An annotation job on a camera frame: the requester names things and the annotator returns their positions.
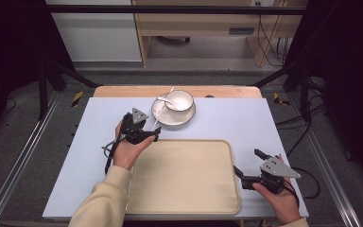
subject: wooden tray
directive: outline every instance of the wooden tray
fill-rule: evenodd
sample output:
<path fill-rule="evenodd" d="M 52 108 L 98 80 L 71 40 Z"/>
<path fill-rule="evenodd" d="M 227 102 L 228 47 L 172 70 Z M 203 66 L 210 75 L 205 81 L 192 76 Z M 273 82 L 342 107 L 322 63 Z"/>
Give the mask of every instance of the wooden tray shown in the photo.
<path fill-rule="evenodd" d="M 226 141 L 159 140 L 133 169 L 127 214 L 235 214 L 239 209 Z"/>

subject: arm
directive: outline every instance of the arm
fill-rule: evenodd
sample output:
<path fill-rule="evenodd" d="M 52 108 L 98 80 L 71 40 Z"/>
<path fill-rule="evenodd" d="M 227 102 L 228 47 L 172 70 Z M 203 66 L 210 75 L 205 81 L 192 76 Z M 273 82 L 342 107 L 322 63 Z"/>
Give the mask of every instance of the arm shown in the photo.
<path fill-rule="evenodd" d="M 119 133 L 121 123 L 116 127 Z M 70 220 L 69 226 L 122 226 L 128 203 L 131 180 L 130 170 L 138 156 L 155 139 L 148 137 L 133 145 L 126 140 L 119 143 L 113 156 L 113 166 L 105 179 L 97 183 L 92 194 L 81 204 Z"/>
<path fill-rule="evenodd" d="M 120 166 L 111 166 L 103 182 L 81 204 L 69 226 L 122 226 L 128 202 L 131 173 Z"/>
<path fill-rule="evenodd" d="M 259 183 L 253 183 L 252 186 L 268 201 L 276 218 L 284 227 L 308 226 L 306 218 L 300 216 L 296 198 L 290 192 L 283 190 L 280 194 L 275 195 Z M 292 189 L 290 179 L 285 178 L 285 186 Z"/>

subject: hand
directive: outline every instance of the hand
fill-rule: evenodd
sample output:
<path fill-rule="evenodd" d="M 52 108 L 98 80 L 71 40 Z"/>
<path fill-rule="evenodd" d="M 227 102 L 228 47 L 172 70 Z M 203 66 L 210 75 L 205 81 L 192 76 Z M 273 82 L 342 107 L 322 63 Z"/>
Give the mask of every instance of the hand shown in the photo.
<path fill-rule="evenodd" d="M 253 183 L 252 186 L 269 202 L 276 218 L 282 224 L 288 224 L 301 218 L 296 198 L 287 190 L 283 190 L 280 194 L 275 195 L 259 183 Z"/>
<path fill-rule="evenodd" d="M 120 132 L 120 127 L 122 126 L 122 121 L 116 127 L 116 137 Z M 131 170 L 137 161 L 138 156 L 155 140 L 155 135 L 152 135 L 142 141 L 139 144 L 133 145 L 127 140 L 122 140 L 116 148 L 113 155 L 113 165 L 120 166 Z"/>

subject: white saucer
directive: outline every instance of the white saucer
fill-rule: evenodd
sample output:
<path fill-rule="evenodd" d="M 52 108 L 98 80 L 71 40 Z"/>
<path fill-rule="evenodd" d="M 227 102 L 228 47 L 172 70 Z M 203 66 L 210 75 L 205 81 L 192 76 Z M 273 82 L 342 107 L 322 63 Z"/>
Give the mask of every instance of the white saucer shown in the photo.
<path fill-rule="evenodd" d="M 151 110 L 155 119 L 157 119 L 159 122 L 169 126 L 177 126 L 182 125 L 193 118 L 194 114 L 196 113 L 196 104 L 193 102 L 193 105 L 187 111 L 177 112 L 169 110 L 164 105 L 163 101 L 155 100 L 152 104 Z"/>

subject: white wall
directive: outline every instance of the white wall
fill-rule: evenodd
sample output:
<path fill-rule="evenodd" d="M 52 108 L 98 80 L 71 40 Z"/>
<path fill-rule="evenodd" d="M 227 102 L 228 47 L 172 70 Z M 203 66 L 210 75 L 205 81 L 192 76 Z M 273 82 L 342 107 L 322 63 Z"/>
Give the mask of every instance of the white wall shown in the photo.
<path fill-rule="evenodd" d="M 130 5 L 130 0 L 46 0 L 46 4 Z M 141 61 L 131 13 L 52 15 L 72 61 Z"/>

